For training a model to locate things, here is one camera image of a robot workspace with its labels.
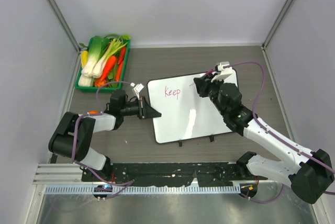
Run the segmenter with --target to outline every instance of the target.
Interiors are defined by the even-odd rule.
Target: whiteboard
[[[192,139],[231,132],[209,98],[197,94],[193,78],[205,73],[169,77],[148,82],[150,105],[162,114],[153,118],[155,139],[158,143]],[[237,83],[237,74],[226,78],[226,83]]]

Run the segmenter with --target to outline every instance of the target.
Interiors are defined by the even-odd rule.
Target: green basket
[[[128,43],[127,43],[127,50],[126,50],[126,54],[125,54],[125,58],[124,58],[124,64],[122,66],[120,81],[124,80],[125,70],[126,70],[127,61],[128,61],[128,54],[129,54],[129,51],[130,51],[130,40],[124,40],[124,42],[128,42]],[[96,92],[98,90],[98,87],[81,87],[81,86],[78,85],[79,78],[80,78],[81,74],[82,74],[82,68],[80,67],[79,73],[78,73],[78,76],[77,76],[77,80],[75,81],[74,87],[76,89],[81,90],[82,92]],[[122,83],[119,83],[119,85],[115,88],[113,88],[113,87],[102,87],[100,89],[100,92],[110,93],[112,91],[115,91],[116,89],[121,89],[121,88],[122,88]]]

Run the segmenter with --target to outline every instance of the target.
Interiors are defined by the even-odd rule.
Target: wall
[[[56,0],[74,35],[128,33],[133,46],[261,44],[285,0]]]
[[[333,165],[334,17],[333,0],[296,0],[269,46],[278,88],[297,142],[315,151],[327,151]],[[323,197],[335,204],[334,196]],[[334,223],[333,210],[328,210]]]
[[[0,7],[0,216],[1,223],[22,223],[75,51],[46,0],[0,0]]]

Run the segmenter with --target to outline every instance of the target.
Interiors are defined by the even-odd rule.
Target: orange object
[[[106,79],[101,80],[101,78],[99,78],[99,79],[96,79],[96,80],[94,81],[94,87],[101,87],[101,86],[103,86],[103,85],[106,84],[106,83],[107,83],[107,80],[106,80]]]
[[[123,62],[123,60],[125,58],[126,51],[127,51],[127,46],[124,46],[120,51],[120,56],[119,56],[119,59],[117,60],[118,64],[121,64],[121,62]]]
[[[116,73],[116,76],[115,76],[115,81],[120,81],[123,66],[124,66],[124,63],[122,61],[121,64],[119,65],[119,68],[117,69],[117,73]]]
[[[109,59],[106,62],[106,65],[104,67],[103,73],[101,75],[101,80],[104,80],[107,78],[108,74],[110,73],[110,71],[113,69],[115,63],[117,61],[116,56],[112,55],[109,57]]]

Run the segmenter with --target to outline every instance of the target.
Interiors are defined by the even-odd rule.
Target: gray wooden tabletop
[[[258,46],[131,49],[124,79],[146,84],[148,80],[205,72],[221,61],[233,64],[249,60],[259,61],[266,68],[261,47]],[[248,64],[235,69],[243,95],[242,102],[251,109],[262,82],[260,68]],[[124,88],[131,94],[127,85]],[[144,89],[141,94],[147,97],[147,90]],[[110,94],[100,95],[103,104],[109,102],[109,97]],[[90,110],[99,110],[95,94],[75,90],[70,111],[82,114]],[[288,136],[267,70],[264,91],[256,112],[270,126]],[[154,139],[152,120],[139,120],[136,116],[125,117],[124,123],[116,131],[95,133],[91,147],[110,157],[112,162],[236,161],[247,151],[275,159],[263,147],[237,133],[216,136],[212,143],[208,137],[204,137],[185,140],[182,147],[177,142],[158,144]],[[70,159],[59,157],[58,162],[68,163]]]

